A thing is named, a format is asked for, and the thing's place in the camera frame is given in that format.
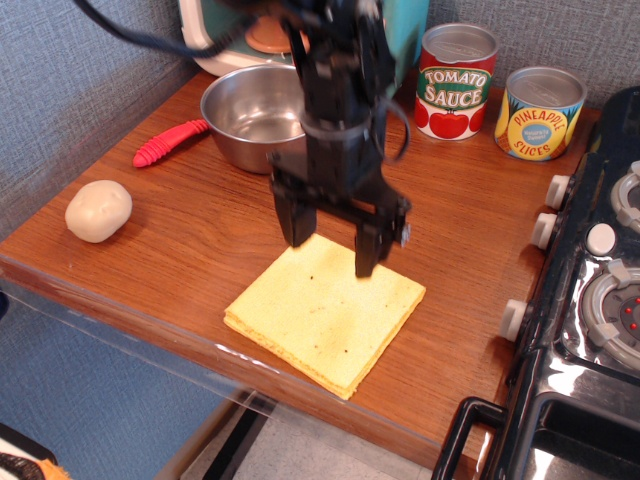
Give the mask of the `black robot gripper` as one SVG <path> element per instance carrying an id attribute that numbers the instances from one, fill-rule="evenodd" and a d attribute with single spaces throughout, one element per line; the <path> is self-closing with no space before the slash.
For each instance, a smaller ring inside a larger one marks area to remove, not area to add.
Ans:
<path id="1" fill-rule="evenodd" d="M 355 274 L 368 278 L 394 244 L 410 235 L 411 202 L 385 179 L 385 119 L 351 128 L 302 121 L 306 149 L 274 153 L 271 188 L 284 239 L 298 248 L 316 231 L 323 211 L 355 226 Z"/>

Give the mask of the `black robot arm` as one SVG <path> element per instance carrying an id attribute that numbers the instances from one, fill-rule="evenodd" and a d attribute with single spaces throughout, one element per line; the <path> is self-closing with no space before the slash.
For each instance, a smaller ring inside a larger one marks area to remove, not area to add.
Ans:
<path id="1" fill-rule="evenodd" d="M 388 97 L 395 59 L 379 1 L 230 1 L 252 17 L 273 15 L 289 37 L 304 94 L 306 146 L 274 153 L 271 189 L 285 240 L 304 244 L 324 211 L 354 224 L 355 274 L 371 276 L 408 235 L 409 200 L 384 179 Z"/>

